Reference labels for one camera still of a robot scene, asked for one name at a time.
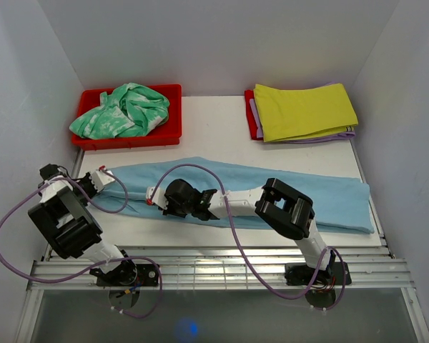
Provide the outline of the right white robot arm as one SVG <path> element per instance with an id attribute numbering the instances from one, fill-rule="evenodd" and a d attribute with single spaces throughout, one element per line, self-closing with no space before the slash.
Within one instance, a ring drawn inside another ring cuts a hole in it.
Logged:
<path id="1" fill-rule="evenodd" d="M 310 280 L 323 286 L 337 279 L 335 253 L 327 248 L 317 230 L 312 200 L 276 178 L 244 191 L 199 191 L 183 179 L 175 179 L 165 190 L 158 189 L 152 201 L 164 215 L 200 221 L 228 217 L 259 219 L 279 235 L 296 242 L 305 259 L 303 265 L 285 267 L 289 285 L 306 285 Z"/>

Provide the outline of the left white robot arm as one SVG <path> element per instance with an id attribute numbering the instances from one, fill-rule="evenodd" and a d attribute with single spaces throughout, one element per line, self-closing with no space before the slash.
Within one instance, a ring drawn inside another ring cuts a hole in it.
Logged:
<path id="1" fill-rule="evenodd" d="M 102 239 L 102 229 L 88 211 L 89 200 L 113 183 L 122 183 L 112 171 L 100 167 L 72 179 L 67 170 L 47 164 L 39 170 L 44 187 L 39 203 L 28 211 L 29 218 L 62 258 L 85 258 L 103 265 L 90 269 L 97 281 L 107 286 L 129 286 L 138 281 L 133 261 L 124 258 L 124 250 Z"/>

